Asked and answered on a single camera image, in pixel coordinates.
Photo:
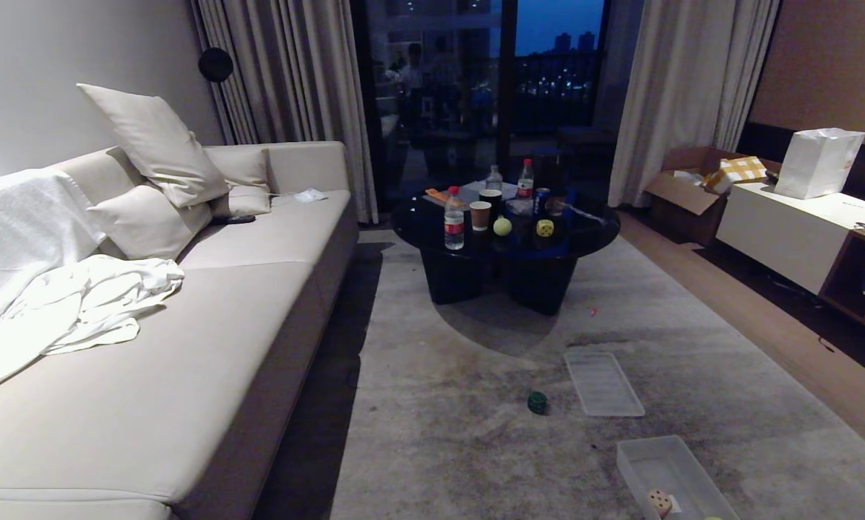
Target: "white towel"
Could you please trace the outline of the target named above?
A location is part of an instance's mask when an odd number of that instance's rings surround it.
[[[29,169],[0,177],[0,316],[30,280],[89,256],[105,239],[88,198],[65,173]]]
[[[136,316],[181,286],[172,260],[104,254],[36,277],[0,318],[0,382],[41,355],[127,342]]]

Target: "cardboard box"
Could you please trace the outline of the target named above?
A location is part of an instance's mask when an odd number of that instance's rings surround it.
[[[677,169],[697,169],[707,175],[717,171],[722,159],[746,157],[703,146],[673,150],[663,159],[660,173],[644,188],[653,195],[650,202],[650,216],[670,230],[678,231],[689,237],[695,243],[709,246],[718,233],[718,225],[727,205],[730,194],[713,194],[705,188],[695,186],[690,182],[674,178],[673,171]],[[782,165],[779,162],[760,159],[766,169],[778,173]]]

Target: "beige sofa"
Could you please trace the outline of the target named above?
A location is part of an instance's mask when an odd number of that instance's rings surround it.
[[[358,233],[341,144],[262,146],[273,191],[329,198],[208,227],[136,339],[3,382],[0,520],[250,516]],[[93,204],[142,182],[117,148],[56,167]]]

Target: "throw pillow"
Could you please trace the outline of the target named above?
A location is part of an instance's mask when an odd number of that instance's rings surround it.
[[[222,146],[205,152],[230,184],[229,194],[211,201],[214,217],[270,213],[266,150],[257,146]]]
[[[127,258],[174,259],[210,223],[210,207],[174,207],[158,187],[142,184],[88,209]]]
[[[190,207],[228,191],[223,174],[164,99],[78,83],[111,122],[118,146],[176,207]]]

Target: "rug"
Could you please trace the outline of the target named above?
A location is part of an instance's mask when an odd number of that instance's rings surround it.
[[[361,241],[383,265],[332,520],[634,520],[616,442],[670,434],[741,518],[865,520],[865,442],[624,239],[577,263],[554,317],[501,290],[437,306],[418,250]],[[571,346],[614,353],[647,414],[587,417]]]

